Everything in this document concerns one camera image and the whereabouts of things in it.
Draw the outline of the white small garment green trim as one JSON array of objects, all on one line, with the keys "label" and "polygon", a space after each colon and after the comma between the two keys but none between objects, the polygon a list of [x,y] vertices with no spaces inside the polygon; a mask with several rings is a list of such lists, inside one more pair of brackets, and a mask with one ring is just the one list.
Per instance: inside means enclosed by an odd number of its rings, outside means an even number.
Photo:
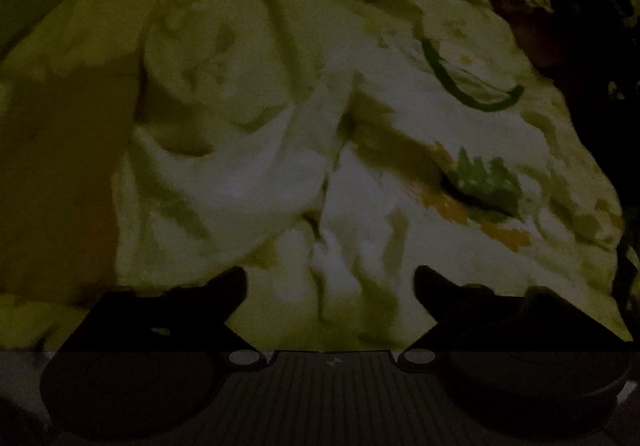
[{"label": "white small garment green trim", "polygon": [[462,0],[157,0],[117,176],[118,281],[244,267],[261,348],[403,348],[425,264],[615,336],[622,211],[563,95]]}]

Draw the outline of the dark clothes pile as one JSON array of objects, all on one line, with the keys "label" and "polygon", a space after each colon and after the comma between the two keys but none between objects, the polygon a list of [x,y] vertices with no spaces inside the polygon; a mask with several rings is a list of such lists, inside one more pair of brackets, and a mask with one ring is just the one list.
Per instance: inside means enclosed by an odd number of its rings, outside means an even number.
[{"label": "dark clothes pile", "polygon": [[634,0],[489,0],[537,73],[564,95],[594,156],[639,156],[639,9]]}]

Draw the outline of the floral bed sheet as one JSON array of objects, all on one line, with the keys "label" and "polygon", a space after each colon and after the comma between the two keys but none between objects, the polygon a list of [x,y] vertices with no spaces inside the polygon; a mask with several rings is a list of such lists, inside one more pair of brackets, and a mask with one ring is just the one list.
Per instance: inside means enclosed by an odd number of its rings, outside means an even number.
[{"label": "floral bed sheet", "polygon": [[[462,0],[485,9],[480,0]],[[1,345],[58,348],[117,278],[117,176],[157,0],[64,0],[1,66]]]}]

